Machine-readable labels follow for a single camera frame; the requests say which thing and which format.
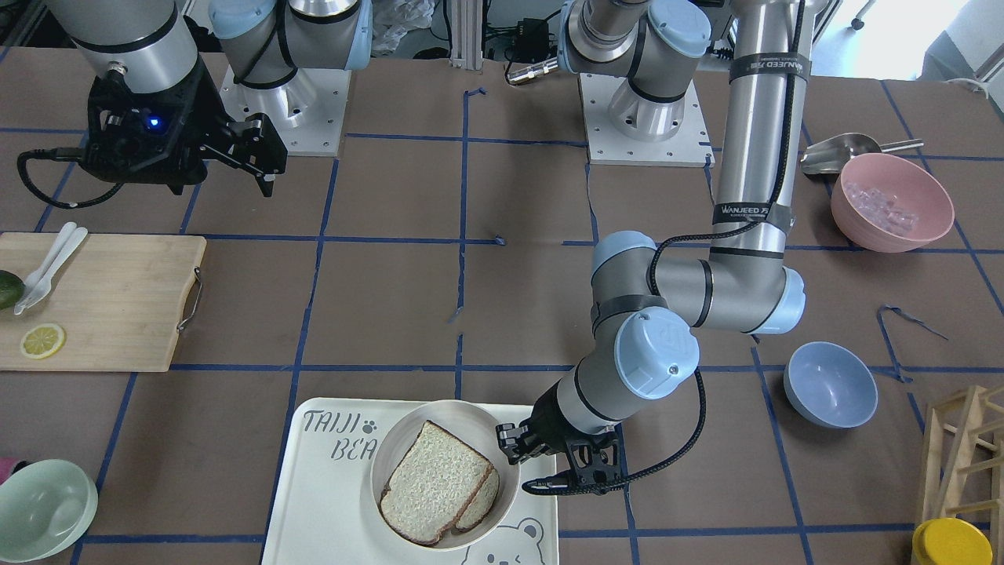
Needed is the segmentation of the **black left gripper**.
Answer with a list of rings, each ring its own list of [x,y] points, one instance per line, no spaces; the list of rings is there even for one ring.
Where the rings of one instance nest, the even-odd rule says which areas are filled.
[[[496,436],[509,464],[523,464],[539,455],[566,457],[566,471],[522,484],[522,490],[532,496],[602,496],[628,485],[617,434],[612,429],[587,434],[569,423],[560,409],[556,388],[545,391],[520,425],[496,425]]]

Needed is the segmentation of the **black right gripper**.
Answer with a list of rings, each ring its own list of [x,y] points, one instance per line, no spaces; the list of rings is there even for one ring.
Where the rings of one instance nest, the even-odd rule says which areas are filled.
[[[286,172],[288,150],[272,119],[255,112],[238,122],[226,112],[200,56],[176,85],[133,92],[126,65],[111,62],[87,97],[87,142],[80,167],[114,184],[162,184],[176,195],[207,177],[214,159],[254,176],[270,198]]]

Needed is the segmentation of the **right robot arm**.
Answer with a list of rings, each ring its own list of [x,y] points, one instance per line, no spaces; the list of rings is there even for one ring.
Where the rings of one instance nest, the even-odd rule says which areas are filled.
[[[308,69],[355,71],[369,63],[369,1],[212,1],[208,14],[232,72],[236,110],[226,109],[196,38],[173,1],[50,1],[48,7],[89,61],[80,149],[22,153],[28,161],[72,162],[111,184],[164,185],[180,195],[205,180],[215,160],[254,178],[265,197],[286,171],[292,132],[324,121]]]

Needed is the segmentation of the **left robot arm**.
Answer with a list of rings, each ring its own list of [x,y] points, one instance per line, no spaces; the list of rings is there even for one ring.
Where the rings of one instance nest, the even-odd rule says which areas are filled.
[[[692,329],[782,334],[806,307],[801,275],[783,264],[798,128],[811,69],[817,1],[735,1],[723,171],[707,233],[660,243],[635,230],[593,250],[591,353],[535,403],[519,425],[497,427],[512,465],[562,454],[566,471],[528,480],[532,496],[604,494],[673,465],[692,450],[707,395]],[[689,377],[698,421],[670,457],[642,471],[621,464],[616,426]]]

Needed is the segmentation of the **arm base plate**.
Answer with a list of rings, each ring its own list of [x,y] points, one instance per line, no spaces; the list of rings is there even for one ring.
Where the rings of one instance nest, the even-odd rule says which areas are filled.
[[[226,110],[234,118],[255,112],[269,115],[290,156],[336,158],[352,72],[344,69],[301,68],[286,85],[251,89],[233,82],[227,68],[220,89]]]
[[[581,74],[582,114],[592,164],[713,167],[716,158],[693,83],[680,100],[637,97],[626,78]]]

